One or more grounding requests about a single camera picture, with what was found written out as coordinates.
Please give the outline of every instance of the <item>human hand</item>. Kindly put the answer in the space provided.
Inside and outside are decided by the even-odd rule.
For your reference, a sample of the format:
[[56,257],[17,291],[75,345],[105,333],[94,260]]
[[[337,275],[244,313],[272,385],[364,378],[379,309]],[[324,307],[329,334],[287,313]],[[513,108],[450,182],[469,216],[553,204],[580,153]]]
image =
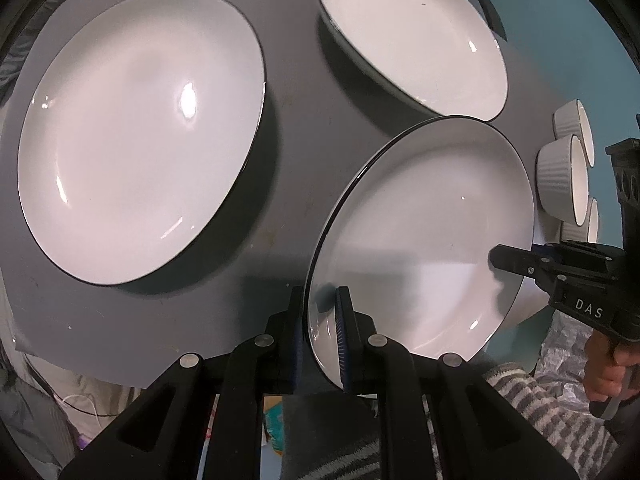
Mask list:
[[[640,364],[640,344],[622,344],[616,346],[611,357],[610,339],[594,330],[584,345],[587,364],[584,366],[584,391],[589,400],[603,402],[609,397],[617,397],[622,390],[622,379],[627,366]],[[632,384],[622,400],[640,394],[640,386]]]

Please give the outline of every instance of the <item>cable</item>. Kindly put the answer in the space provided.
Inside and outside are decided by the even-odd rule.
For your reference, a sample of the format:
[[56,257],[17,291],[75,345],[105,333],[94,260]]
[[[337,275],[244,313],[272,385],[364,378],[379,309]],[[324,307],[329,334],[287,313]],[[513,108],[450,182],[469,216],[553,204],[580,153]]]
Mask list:
[[66,396],[64,399],[61,399],[60,403],[66,404],[67,406],[71,406],[71,404],[66,402],[66,400],[70,399],[71,397],[84,397],[86,400],[88,400],[91,403],[91,406],[94,409],[95,421],[98,423],[98,428],[100,428],[100,430],[102,430],[102,424],[100,424],[100,418],[98,418],[98,410],[95,408],[94,402],[89,397],[87,397],[86,395],[83,395],[83,394],[71,394],[71,395]]
[[58,401],[58,402],[62,402],[65,406],[68,406],[74,410],[76,410],[76,412],[80,412],[80,413],[84,413],[85,415],[95,415],[98,417],[116,417],[118,415],[120,415],[119,413],[116,413],[115,415],[98,415],[97,414],[97,410],[95,409],[95,405],[94,405],[94,412],[95,413],[91,413],[91,412],[86,412],[85,410],[81,410],[80,408],[76,408],[74,405],[69,404],[68,402],[66,402],[65,399],[68,399],[69,396],[65,397],[65,399],[63,399],[61,396],[59,396],[51,387],[51,385],[49,383],[47,383],[46,379],[40,374],[39,371],[36,370],[36,368],[34,368],[33,364],[31,364],[31,361],[29,361],[29,359],[27,358],[27,356],[24,356],[24,360],[26,362],[27,365],[27,370],[29,371],[29,373],[31,374],[31,376],[33,377],[33,379],[40,385],[40,387],[45,390],[48,394],[49,397],[52,397],[54,400]]

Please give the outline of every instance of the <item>plate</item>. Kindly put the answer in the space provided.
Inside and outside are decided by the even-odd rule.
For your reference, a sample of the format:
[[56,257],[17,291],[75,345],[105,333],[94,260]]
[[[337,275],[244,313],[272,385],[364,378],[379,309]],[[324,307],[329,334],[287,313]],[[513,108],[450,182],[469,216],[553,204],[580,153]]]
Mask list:
[[497,244],[530,250],[534,205],[509,141],[472,118],[438,118],[389,142],[344,191],[305,285],[308,339],[341,386],[337,286],[378,333],[412,353],[469,360],[508,313],[522,277],[494,269]]
[[242,170],[265,70],[224,0],[125,0],[59,52],[18,149],[27,224],[62,270],[135,280],[180,253]]
[[485,121],[507,98],[494,35],[467,0],[320,0],[340,46],[397,97]]

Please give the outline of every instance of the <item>clothing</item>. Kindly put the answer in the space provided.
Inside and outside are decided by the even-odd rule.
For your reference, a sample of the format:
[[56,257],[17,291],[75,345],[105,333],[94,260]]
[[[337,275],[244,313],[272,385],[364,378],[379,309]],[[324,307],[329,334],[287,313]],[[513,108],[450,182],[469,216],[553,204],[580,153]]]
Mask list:
[[66,416],[45,394],[12,370],[0,369],[0,418],[31,466],[45,480],[58,478],[76,455]]
[[[601,420],[559,406],[517,365],[500,365],[484,376],[564,456],[582,480],[594,479],[616,450],[618,444]],[[334,393],[284,397],[283,403],[281,480],[380,478],[379,424],[365,399]],[[433,436],[429,419],[428,425]],[[432,451],[441,478],[437,449]]]

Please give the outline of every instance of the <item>teal wall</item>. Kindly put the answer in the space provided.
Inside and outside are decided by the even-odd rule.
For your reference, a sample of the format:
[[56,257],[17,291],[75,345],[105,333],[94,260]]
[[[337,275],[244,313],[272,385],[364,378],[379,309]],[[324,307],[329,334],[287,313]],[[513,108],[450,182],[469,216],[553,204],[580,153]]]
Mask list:
[[600,242],[620,246],[620,207],[604,148],[640,137],[640,74],[588,0],[491,0],[508,40],[568,101],[580,99],[596,147],[591,195],[600,207]]

